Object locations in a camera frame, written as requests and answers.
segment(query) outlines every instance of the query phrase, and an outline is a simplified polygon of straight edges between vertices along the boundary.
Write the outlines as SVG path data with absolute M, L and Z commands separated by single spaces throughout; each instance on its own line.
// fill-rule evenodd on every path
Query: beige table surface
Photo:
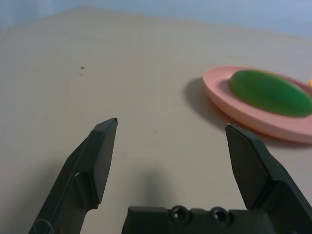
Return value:
M 130 205 L 245 208 L 226 118 L 201 82 L 229 64 L 307 82 L 312 42 L 88 7 L 9 31 L 0 42 L 0 233 L 29 230 L 66 158 L 111 117 L 112 167 L 82 234 L 121 233 Z M 312 202 L 312 148 L 266 143 Z

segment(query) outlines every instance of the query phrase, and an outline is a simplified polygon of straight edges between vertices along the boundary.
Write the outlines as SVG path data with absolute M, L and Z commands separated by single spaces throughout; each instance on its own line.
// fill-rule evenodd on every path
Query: white wall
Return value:
M 310 0 L 0 0 L 0 30 L 81 5 L 312 38 Z

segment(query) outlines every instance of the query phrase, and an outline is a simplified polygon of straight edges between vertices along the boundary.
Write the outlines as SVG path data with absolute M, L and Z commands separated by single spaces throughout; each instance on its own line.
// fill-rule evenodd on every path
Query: green object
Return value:
M 244 102 L 271 113 L 291 117 L 312 114 L 311 96 L 277 75 L 238 71 L 230 79 L 230 89 Z

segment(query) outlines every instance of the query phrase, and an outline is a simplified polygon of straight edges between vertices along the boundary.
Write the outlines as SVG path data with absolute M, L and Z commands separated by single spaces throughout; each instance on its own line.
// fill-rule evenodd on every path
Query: green sponge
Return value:
M 238 71 L 230 78 L 230 89 L 244 102 L 271 113 L 291 117 L 312 114 L 311 96 L 277 75 Z

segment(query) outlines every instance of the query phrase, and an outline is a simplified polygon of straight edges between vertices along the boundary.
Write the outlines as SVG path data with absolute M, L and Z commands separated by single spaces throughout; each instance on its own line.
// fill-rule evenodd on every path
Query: pink plate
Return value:
M 286 117 L 254 108 L 239 100 L 230 90 L 228 82 L 237 71 L 247 67 L 222 66 L 204 73 L 206 92 L 211 101 L 237 122 L 260 133 L 279 139 L 312 144 L 312 115 L 308 117 Z M 304 89 L 312 96 L 312 88 L 293 78 L 281 75 Z

